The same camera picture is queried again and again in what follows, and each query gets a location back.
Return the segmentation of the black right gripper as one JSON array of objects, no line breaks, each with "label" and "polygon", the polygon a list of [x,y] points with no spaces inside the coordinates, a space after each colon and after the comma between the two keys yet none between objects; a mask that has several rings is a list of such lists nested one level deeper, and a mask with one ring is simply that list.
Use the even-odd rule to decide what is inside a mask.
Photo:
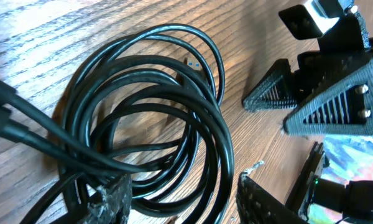
[{"label": "black right gripper", "polygon": [[373,37],[356,13],[318,39],[319,51],[274,62],[242,101],[249,112],[294,109],[283,128],[291,135],[373,136]]}]

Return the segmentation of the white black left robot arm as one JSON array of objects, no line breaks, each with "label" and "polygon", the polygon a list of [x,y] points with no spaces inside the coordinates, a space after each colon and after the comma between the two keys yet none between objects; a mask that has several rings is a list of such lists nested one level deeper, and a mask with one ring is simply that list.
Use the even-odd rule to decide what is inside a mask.
[{"label": "white black left robot arm", "polygon": [[[348,223],[373,223],[373,180],[338,184],[319,177],[327,165],[322,144],[315,143],[285,204],[240,173],[236,203],[241,223],[307,223],[308,209],[320,205],[341,213]],[[65,223],[127,223],[132,209],[152,217],[171,217],[187,208],[206,187],[201,179],[196,192],[174,203],[159,203],[136,196],[131,178],[122,175],[101,186],[86,206],[61,219]]]}]

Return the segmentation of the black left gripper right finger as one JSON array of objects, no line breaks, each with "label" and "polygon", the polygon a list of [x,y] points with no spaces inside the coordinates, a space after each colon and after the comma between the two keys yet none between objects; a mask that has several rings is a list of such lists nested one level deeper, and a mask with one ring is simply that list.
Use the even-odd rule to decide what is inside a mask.
[{"label": "black left gripper right finger", "polygon": [[239,175],[236,194],[241,224],[306,224],[247,174]]}]

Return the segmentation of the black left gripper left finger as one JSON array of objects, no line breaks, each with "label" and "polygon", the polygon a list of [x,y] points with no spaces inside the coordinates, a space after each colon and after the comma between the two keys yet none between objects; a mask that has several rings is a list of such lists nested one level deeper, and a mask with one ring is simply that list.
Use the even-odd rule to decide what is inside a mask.
[{"label": "black left gripper left finger", "polygon": [[132,202],[131,176],[120,175],[98,192],[87,205],[82,224],[125,224],[128,222]]}]

